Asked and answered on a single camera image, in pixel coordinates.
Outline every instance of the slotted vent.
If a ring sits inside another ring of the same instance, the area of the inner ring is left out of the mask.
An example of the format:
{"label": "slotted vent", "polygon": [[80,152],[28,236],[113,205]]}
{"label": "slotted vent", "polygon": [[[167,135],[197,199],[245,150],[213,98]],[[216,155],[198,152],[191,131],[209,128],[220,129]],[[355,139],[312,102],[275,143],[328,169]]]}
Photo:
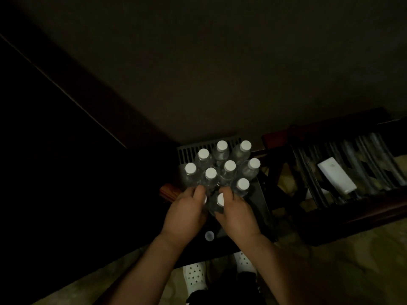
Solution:
{"label": "slotted vent", "polygon": [[227,142],[230,152],[236,145],[238,145],[239,143],[242,142],[242,139],[240,137],[235,136],[235,137],[221,138],[221,139],[210,140],[210,141],[206,141],[206,142],[194,143],[194,144],[189,144],[187,146],[178,147],[177,148],[178,161],[179,161],[178,164],[183,165],[183,164],[193,163],[199,150],[203,149],[203,148],[208,149],[209,153],[212,153],[212,150],[216,148],[216,144],[220,140],[225,140]]}

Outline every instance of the white rectangular object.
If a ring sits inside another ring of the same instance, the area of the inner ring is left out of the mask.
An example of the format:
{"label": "white rectangular object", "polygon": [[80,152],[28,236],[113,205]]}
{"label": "white rectangular object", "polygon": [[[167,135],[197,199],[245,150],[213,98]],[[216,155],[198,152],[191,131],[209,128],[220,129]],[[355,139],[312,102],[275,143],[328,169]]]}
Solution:
{"label": "white rectangular object", "polygon": [[333,157],[319,163],[318,167],[340,194],[346,195],[357,189],[355,183]]}

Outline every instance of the bottle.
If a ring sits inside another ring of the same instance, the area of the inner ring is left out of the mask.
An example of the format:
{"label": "bottle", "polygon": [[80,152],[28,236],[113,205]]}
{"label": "bottle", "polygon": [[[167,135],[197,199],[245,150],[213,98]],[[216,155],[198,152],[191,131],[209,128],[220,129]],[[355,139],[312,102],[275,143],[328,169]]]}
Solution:
{"label": "bottle", "polygon": [[220,173],[218,178],[219,186],[230,186],[234,177],[236,176],[236,164],[234,161],[227,161]]}
{"label": "bottle", "polygon": [[249,189],[249,186],[250,186],[249,180],[241,178],[238,179],[237,182],[233,182],[231,189],[235,194],[244,197],[248,193],[247,190]]}
{"label": "bottle", "polygon": [[241,178],[245,178],[248,181],[254,179],[259,171],[260,161],[257,158],[252,158],[248,161],[244,161],[238,170],[238,175]]}
{"label": "bottle", "polygon": [[182,170],[182,182],[186,187],[198,184],[197,167],[194,163],[188,163]]}
{"label": "bottle", "polygon": [[201,171],[206,171],[213,164],[213,159],[211,154],[207,149],[200,149],[198,156],[195,158],[195,164]]}
{"label": "bottle", "polygon": [[242,141],[241,144],[233,148],[230,159],[233,160],[237,166],[239,166],[242,162],[249,158],[251,148],[252,144],[249,141]]}
{"label": "bottle", "polygon": [[225,140],[221,140],[216,144],[216,149],[212,151],[212,156],[216,161],[217,167],[221,167],[229,158],[229,148],[227,147],[227,142]]}
{"label": "bottle", "polygon": [[217,191],[209,201],[209,213],[212,216],[215,216],[215,212],[223,214],[223,204],[223,193]]}
{"label": "bottle", "polygon": [[218,183],[218,173],[215,168],[210,167],[202,174],[200,184],[206,188],[206,193],[210,194]]}

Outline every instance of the white shoe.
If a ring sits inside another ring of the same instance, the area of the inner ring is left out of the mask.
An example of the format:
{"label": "white shoe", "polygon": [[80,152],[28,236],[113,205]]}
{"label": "white shoe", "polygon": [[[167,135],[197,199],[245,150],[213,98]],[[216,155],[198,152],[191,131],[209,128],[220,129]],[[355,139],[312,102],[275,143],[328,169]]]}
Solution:
{"label": "white shoe", "polygon": [[183,266],[184,279],[188,289],[188,297],[197,290],[206,290],[206,267],[205,262],[198,262]]}
{"label": "white shoe", "polygon": [[234,259],[236,260],[237,273],[241,272],[252,272],[257,275],[257,270],[254,265],[250,262],[249,258],[246,257],[241,251],[235,252],[233,254]]}

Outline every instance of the black pants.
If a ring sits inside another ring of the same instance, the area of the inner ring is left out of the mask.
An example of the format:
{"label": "black pants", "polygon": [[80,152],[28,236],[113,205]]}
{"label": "black pants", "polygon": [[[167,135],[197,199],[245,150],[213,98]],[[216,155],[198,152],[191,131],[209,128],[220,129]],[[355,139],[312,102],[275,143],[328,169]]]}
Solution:
{"label": "black pants", "polygon": [[266,304],[256,282],[256,274],[251,272],[239,273],[235,282],[220,283],[210,290],[197,290],[189,296],[186,303],[189,305]]}

